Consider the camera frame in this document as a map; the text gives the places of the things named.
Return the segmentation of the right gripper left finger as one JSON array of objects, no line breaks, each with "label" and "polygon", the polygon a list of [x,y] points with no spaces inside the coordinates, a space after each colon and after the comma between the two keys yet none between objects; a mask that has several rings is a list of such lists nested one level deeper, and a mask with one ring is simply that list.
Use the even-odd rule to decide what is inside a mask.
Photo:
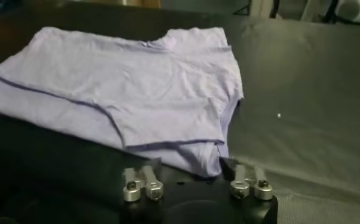
[{"label": "right gripper left finger", "polygon": [[161,159],[155,158],[145,162],[138,170],[133,167],[124,169],[123,200],[137,202],[142,198],[142,192],[145,192],[148,199],[159,201],[164,195],[164,184],[158,180],[154,171],[160,167]]}]

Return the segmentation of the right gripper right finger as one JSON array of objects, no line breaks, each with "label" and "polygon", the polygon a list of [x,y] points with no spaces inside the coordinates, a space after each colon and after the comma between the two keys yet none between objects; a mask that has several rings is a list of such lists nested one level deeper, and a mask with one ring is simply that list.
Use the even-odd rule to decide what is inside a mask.
[{"label": "right gripper right finger", "polygon": [[221,168],[224,177],[230,180],[233,197],[243,199],[253,195],[259,200],[272,200],[273,187],[262,169],[254,167],[252,176],[249,176],[244,164],[229,158],[221,158]]}]

